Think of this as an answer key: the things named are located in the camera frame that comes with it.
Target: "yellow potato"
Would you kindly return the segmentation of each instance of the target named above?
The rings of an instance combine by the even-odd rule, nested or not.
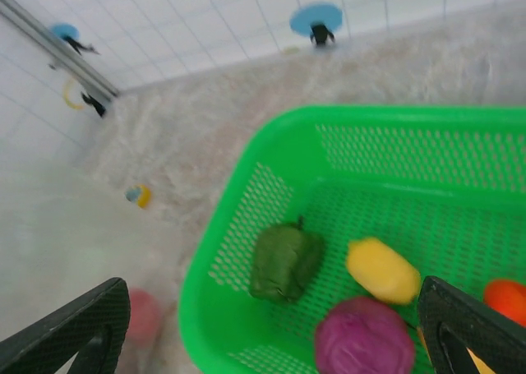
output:
[[[420,273],[378,238],[349,244],[347,270],[378,300],[410,304],[420,292]]]

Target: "small yellow toy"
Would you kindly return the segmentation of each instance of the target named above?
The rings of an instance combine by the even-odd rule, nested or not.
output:
[[[145,185],[135,185],[126,191],[126,199],[145,208],[150,202],[151,190]]]
[[[410,304],[420,292],[420,273],[400,254],[378,238],[349,244],[347,270],[378,300]]]

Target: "purple cabbage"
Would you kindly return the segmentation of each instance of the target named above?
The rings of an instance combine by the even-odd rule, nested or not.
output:
[[[367,297],[330,310],[316,328],[315,348],[320,374],[407,374],[415,359],[402,317]]]

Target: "pink ball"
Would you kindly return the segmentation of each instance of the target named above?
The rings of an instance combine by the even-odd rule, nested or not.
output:
[[[155,341],[163,320],[161,306],[156,298],[143,289],[130,289],[130,324],[126,337],[139,347]]]

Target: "blue circle sticker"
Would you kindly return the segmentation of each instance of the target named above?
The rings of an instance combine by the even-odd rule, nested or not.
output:
[[[49,28],[51,32],[56,35],[59,39],[64,37],[71,37],[72,39],[79,39],[79,30],[69,23],[57,23]]]
[[[314,2],[294,12],[290,18],[290,28],[303,37],[310,37],[313,25],[325,25],[332,32],[344,23],[340,8],[330,2]]]

